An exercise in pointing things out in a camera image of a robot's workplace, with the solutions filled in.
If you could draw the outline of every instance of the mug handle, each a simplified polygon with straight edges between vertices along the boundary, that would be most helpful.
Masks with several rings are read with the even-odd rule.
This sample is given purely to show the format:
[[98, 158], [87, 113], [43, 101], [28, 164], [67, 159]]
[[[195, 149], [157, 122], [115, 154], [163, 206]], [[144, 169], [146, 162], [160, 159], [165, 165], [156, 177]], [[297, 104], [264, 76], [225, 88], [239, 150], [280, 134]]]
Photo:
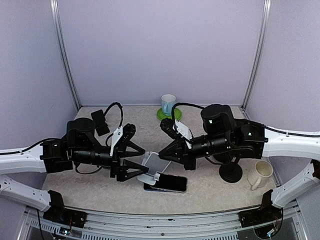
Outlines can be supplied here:
[[167, 108], [168, 108], [168, 103], [166, 102], [163, 106], [163, 112], [166, 113], [167, 112]]
[[252, 185], [251, 190], [252, 190], [252, 191], [256, 190], [260, 183], [261, 183], [261, 177], [259, 177], [259, 178], [256, 180], [255, 184]]

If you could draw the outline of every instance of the phone screen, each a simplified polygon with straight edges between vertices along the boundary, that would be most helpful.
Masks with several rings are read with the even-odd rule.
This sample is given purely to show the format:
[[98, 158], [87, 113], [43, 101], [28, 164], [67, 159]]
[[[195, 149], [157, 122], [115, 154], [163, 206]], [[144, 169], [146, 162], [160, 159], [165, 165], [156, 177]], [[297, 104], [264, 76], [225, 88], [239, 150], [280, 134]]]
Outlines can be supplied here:
[[155, 185], [144, 184], [143, 188], [148, 191], [185, 193], [188, 179], [184, 176], [160, 174], [159, 181]]

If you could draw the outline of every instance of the black round base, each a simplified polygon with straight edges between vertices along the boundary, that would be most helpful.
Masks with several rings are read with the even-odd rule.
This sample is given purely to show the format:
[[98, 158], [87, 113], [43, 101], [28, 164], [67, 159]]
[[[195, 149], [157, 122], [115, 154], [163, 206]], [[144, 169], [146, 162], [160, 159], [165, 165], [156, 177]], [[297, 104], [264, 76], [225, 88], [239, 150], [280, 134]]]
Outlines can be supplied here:
[[235, 162], [221, 165], [219, 168], [220, 177], [228, 183], [239, 182], [242, 178], [242, 168]]

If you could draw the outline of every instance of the lavender wall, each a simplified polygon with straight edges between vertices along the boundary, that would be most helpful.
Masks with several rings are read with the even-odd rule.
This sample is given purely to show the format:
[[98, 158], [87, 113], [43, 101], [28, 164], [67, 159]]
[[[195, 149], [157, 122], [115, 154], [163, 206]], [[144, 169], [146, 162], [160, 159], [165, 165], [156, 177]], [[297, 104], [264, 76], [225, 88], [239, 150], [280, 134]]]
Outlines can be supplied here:
[[[272, 1], [253, 94], [251, 119], [278, 128], [320, 130], [320, 1]], [[275, 157], [283, 183], [309, 159]], [[320, 187], [297, 199], [311, 240], [319, 239]]]
[[[61, 137], [76, 115], [48, 0], [0, 1], [0, 148]], [[41, 187], [45, 175], [12, 178]], [[0, 239], [17, 239], [25, 206], [0, 198]]]
[[59, 1], [81, 103], [240, 105], [264, 0]]

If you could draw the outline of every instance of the green saucer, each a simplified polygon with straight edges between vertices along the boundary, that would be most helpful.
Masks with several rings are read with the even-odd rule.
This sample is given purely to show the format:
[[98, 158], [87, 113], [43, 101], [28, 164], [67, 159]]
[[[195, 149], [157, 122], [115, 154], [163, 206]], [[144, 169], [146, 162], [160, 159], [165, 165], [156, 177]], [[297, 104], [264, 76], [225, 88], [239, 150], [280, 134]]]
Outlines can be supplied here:
[[[171, 116], [166, 116], [166, 115], [164, 114], [164, 112], [162, 111], [162, 108], [160, 108], [160, 109], [156, 112], [156, 116], [158, 117], [158, 119], [159, 119], [160, 121], [162, 121], [162, 120], [165, 119], [165, 118], [172, 119]], [[182, 118], [182, 112], [180, 111], [179, 108], [174, 109], [174, 117], [175, 117], [175, 119], [177, 119], [178, 121], [180, 121], [180, 119]]]

